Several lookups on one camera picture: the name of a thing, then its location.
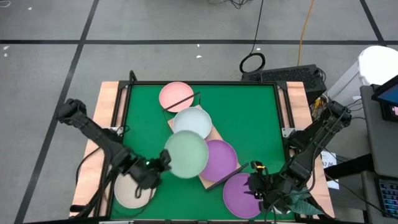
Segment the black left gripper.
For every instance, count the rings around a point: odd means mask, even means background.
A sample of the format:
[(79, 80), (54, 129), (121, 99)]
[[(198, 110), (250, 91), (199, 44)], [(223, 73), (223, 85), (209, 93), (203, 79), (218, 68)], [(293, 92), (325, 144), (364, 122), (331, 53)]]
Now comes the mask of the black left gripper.
[(159, 159), (136, 157), (129, 167), (129, 175), (141, 189), (155, 189), (161, 183), (160, 173), (171, 169), (170, 162), (171, 157), (166, 149), (161, 151)]

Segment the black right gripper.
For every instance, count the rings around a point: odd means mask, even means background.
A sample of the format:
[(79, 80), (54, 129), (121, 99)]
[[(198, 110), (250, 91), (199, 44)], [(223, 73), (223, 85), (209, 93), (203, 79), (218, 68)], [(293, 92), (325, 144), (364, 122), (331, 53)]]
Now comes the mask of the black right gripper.
[(289, 204), (292, 202), (290, 193), (292, 183), (287, 171), (290, 168), (291, 160), (288, 160), (280, 171), (270, 174), (268, 168), (259, 161), (252, 161), (251, 168), (254, 170), (250, 174), (250, 182), (247, 183), (249, 191), (245, 194), (252, 195), (256, 200), (259, 199), (259, 209), (262, 212), (280, 212), (286, 215), (291, 212)]

